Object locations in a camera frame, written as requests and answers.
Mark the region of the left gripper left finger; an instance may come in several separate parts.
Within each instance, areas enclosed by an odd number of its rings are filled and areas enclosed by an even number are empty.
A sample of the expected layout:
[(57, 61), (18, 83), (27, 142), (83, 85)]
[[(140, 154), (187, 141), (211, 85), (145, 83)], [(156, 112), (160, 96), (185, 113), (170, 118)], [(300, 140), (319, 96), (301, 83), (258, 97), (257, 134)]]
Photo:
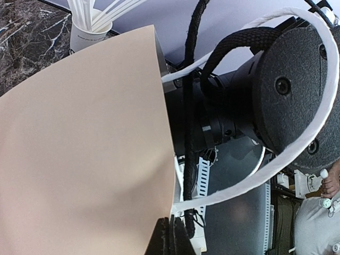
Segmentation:
[(157, 220), (145, 255), (167, 255), (169, 254), (169, 218)]

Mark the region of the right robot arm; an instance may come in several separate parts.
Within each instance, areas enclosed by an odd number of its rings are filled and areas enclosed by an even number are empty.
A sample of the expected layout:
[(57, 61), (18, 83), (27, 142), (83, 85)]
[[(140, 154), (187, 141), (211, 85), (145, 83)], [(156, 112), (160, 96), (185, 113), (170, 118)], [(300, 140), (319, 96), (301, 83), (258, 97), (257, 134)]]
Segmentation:
[(163, 82), (201, 77), (166, 94), (175, 150), (193, 163), (196, 152), (241, 135), (275, 158), (236, 185), (191, 198), (172, 212), (214, 205), (264, 184), (285, 167), (314, 174), (339, 159), (339, 26), (312, 12), (286, 7), (246, 24), (195, 61), (194, 46), (206, 1), (194, 11), (186, 41), (188, 66)]

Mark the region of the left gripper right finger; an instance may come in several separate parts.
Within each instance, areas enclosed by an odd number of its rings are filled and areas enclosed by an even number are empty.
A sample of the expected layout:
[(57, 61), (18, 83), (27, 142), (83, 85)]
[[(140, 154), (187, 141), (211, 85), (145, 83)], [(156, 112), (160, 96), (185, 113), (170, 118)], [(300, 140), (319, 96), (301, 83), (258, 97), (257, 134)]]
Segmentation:
[(196, 255), (185, 226), (179, 217), (172, 216), (169, 223), (169, 253)]

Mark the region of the brown paper bag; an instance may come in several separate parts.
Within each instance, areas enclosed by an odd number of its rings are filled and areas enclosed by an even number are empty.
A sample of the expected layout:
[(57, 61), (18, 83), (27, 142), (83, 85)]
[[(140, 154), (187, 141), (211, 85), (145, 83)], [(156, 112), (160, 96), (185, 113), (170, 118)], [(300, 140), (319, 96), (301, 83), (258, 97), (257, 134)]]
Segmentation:
[(178, 187), (153, 25), (1, 96), (1, 254), (144, 254)]

